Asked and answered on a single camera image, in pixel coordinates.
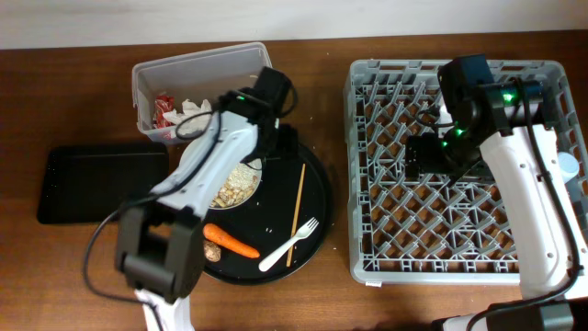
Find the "grey plate with food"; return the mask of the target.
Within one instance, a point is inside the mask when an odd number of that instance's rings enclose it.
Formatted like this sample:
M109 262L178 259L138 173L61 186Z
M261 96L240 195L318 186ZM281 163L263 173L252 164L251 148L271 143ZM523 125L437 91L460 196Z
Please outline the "grey plate with food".
M248 201L257 191L261 182L262 165L259 158L249 163L237 165L215 194L210 207L213 210L228 210Z

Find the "wooden chopstick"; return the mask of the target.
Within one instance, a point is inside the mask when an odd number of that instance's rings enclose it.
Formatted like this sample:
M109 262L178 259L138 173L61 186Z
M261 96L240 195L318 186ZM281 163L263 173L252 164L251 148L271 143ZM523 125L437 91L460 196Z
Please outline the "wooden chopstick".
M295 233L297 232L298 229L298 219L299 219L299 214L300 214L300 202L301 202L301 196L302 196L302 191L303 191L303 186L304 186L304 178L305 178L305 174L306 174L306 164L302 163L302 167L301 167L301 171L300 171L300 180L299 180L299 185L298 185L298 190L297 190L297 197L296 197L296 202L295 202L295 210L294 210L294 214L293 214L293 220L292 220L292 226L291 226L291 232L290 232L290 238L293 238ZM286 267L290 268L291 264L292 264L292 246L288 249L287 252L287 260L286 260Z

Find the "white paper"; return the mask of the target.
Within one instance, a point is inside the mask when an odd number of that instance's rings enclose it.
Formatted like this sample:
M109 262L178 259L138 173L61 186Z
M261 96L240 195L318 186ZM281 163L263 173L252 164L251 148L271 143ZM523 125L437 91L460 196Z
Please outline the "white paper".
M205 99L200 106L186 99L182 102L182 110L173 109L163 114L164 119L179 129L172 129L170 136L176 137L179 132L183 138L195 139L203 133L211 120L211 104Z

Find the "white plastic fork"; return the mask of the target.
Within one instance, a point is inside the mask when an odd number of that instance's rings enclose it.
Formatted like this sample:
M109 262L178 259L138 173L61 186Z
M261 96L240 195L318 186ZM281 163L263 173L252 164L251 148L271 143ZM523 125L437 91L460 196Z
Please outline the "white plastic fork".
M271 254L265 257L259 264L258 269L262 272L270 270L278 261L285 255L288 250L293 247L299 240L309 237L318 227L319 221L316 218L311 218L304 223L297 232L283 245L274 250Z

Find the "orange carrot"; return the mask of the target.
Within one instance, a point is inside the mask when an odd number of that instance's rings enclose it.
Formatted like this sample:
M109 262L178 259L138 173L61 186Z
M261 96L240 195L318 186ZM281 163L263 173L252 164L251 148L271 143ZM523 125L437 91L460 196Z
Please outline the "orange carrot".
M232 252L251 259L259 258L260 253L253 247L242 243L226 231L221 229L218 225L207 223L203 227L203 234L206 239L212 243L222 246Z

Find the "red candy wrapper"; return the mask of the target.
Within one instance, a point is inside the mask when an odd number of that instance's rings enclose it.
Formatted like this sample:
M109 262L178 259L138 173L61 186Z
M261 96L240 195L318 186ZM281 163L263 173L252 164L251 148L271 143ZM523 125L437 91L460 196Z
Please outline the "red candy wrapper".
M172 126L173 123L164 117L165 113L173 111L175 99L168 95L160 95L154 100L153 127L162 129Z

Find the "brown mushroom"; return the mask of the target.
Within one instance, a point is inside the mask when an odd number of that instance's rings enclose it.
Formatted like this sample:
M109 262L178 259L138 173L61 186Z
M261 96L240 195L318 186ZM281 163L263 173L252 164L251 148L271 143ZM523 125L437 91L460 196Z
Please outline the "brown mushroom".
M221 260L221 248L218 245L208 240L205 240L203 245L205 258L209 262L216 263Z

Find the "light blue cup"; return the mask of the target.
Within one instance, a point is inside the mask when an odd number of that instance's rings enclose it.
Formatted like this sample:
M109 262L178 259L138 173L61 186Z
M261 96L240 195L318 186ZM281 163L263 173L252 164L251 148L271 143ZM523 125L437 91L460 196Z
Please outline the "light blue cup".
M580 164L577 159L569 153L558 152L560 174L564 183L568 183L580 172Z

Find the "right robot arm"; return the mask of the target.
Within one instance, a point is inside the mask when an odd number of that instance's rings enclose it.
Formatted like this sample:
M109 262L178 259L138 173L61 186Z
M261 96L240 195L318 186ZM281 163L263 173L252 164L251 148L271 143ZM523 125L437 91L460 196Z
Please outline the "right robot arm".
M557 150L557 109L536 80L439 76L454 126L408 142L407 174L463 177L484 162L500 190L519 259L522 300L439 320L438 330L584 330L587 245Z

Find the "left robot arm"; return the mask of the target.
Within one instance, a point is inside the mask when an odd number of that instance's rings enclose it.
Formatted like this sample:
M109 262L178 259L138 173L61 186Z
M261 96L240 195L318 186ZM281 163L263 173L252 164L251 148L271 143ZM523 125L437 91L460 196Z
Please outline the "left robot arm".
M150 330L190 330L189 294L205 266L204 218L213 197L242 161L262 158L292 129L279 99L232 91L205 127L176 128L190 142L181 165L147 197L118 212L116 268L135 290Z

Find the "grey dishwasher rack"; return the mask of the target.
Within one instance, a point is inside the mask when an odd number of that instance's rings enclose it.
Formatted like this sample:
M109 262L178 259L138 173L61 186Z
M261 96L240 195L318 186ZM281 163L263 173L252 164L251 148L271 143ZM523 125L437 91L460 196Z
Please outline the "grey dishwasher rack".
M515 285L515 242L484 163L418 173L409 141L462 133L440 60L357 60L344 87L350 271L359 282Z

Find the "round black tray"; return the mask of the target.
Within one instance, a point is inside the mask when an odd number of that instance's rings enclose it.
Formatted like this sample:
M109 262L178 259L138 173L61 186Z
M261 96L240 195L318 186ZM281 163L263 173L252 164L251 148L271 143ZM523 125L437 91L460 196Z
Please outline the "round black tray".
M329 232L334 205L322 162L303 144L296 158L268 158L254 195L232 209L210 209L206 221L257 249L261 257L268 256L290 238L302 163L306 164L306 174L298 226L312 217L319 224L308 238L293 247L290 268L286 267L287 256L283 256L270 270L262 272L258 269L259 258L243 257L223 248L219 262L206 263L204 271L209 276L235 285L260 285L288 277L313 258Z

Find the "clear plastic bin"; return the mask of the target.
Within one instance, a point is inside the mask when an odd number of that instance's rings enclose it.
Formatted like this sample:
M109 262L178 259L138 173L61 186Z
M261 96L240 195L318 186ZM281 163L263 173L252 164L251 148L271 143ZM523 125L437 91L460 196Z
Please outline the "clear plastic bin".
M157 97L173 97L177 110L187 99L198 105L203 100L214 102L229 90L252 86L263 67L271 65L261 42L138 63L131 71L138 130L154 142L177 144L171 127L157 129L153 123Z

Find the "black rectangular tray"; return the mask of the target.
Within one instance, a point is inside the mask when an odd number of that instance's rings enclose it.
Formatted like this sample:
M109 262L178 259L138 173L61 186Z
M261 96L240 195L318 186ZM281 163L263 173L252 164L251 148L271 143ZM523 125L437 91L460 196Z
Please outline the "black rectangular tray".
M52 149L37 219L42 224L99 223L128 198L163 181L169 154L162 143L66 145Z

